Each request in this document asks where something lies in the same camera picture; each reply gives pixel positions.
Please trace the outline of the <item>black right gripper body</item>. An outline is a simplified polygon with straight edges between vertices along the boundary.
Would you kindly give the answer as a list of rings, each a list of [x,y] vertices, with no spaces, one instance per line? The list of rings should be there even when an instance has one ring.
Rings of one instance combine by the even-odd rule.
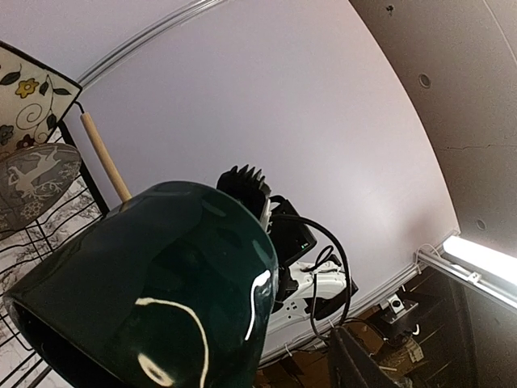
[[[275,204],[271,211],[272,217],[277,215],[299,216],[291,202],[284,197],[275,195],[270,200],[272,204]],[[312,250],[316,246],[317,240],[305,224],[294,221],[275,221],[273,218],[271,218],[269,236],[279,262],[278,290],[284,291],[290,277],[287,274],[289,266]]]

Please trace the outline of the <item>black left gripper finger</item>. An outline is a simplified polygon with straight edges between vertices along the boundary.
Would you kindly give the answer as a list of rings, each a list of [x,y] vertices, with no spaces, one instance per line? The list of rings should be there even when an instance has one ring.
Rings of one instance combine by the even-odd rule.
[[[337,388],[398,388],[361,348],[345,327],[330,332],[328,343],[330,386]]]

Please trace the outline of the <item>dark green ceramic mug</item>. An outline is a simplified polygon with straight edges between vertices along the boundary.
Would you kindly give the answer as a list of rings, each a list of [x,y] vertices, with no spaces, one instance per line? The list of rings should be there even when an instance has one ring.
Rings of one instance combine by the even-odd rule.
[[[250,387],[278,260],[249,210],[160,183],[37,264],[4,296],[28,343],[75,387]]]

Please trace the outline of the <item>grey reindeer round plate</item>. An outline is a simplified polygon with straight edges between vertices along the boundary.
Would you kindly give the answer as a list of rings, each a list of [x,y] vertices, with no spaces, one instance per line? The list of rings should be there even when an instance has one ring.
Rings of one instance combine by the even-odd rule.
[[[78,150],[63,143],[17,150],[1,159],[1,239],[53,207],[79,174]]]

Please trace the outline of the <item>square floral ceramic plate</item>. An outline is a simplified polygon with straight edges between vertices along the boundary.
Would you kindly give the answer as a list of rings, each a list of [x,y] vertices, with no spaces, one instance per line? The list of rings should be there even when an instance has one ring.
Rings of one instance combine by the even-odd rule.
[[[23,51],[1,43],[1,156],[44,144],[82,86]]]

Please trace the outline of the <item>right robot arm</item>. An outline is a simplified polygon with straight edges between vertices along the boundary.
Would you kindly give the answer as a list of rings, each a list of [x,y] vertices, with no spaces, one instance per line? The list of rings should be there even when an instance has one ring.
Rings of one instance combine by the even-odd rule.
[[[344,307],[347,277],[333,245],[320,251],[313,263],[301,259],[317,246],[307,225],[274,221],[270,237],[279,261],[279,285],[268,331],[286,330],[297,322],[329,318]]]

